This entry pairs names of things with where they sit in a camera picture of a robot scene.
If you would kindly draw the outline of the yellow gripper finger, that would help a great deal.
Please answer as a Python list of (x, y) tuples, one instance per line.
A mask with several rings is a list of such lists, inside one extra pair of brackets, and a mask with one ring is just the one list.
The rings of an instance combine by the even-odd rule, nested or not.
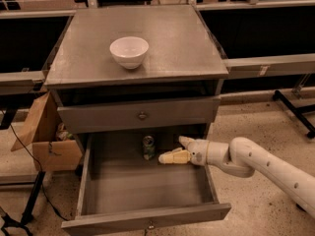
[(184, 148), (187, 148), (190, 143), (194, 142), (194, 139), (189, 138), (189, 137), (180, 136), (180, 137), (178, 138), (178, 141), (180, 142), (180, 144), (181, 144)]
[(190, 152), (183, 148), (165, 152), (158, 157), (158, 162), (161, 164), (186, 164), (190, 161)]

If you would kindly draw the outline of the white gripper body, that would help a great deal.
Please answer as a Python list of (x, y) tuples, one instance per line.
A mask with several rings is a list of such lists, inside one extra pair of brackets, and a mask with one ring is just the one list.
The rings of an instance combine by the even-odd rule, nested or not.
[(207, 164), (208, 146), (209, 142), (206, 140), (195, 140), (189, 144), (188, 150), (192, 164), (201, 166)]

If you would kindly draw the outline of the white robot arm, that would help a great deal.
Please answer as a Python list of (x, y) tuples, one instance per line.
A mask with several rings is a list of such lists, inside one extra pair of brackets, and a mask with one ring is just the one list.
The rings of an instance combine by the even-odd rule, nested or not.
[(315, 218), (315, 177), (272, 155), (253, 141), (237, 137), (229, 144), (179, 137), (181, 147), (158, 157), (161, 164), (212, 165), (236, 177), (260, 172)]

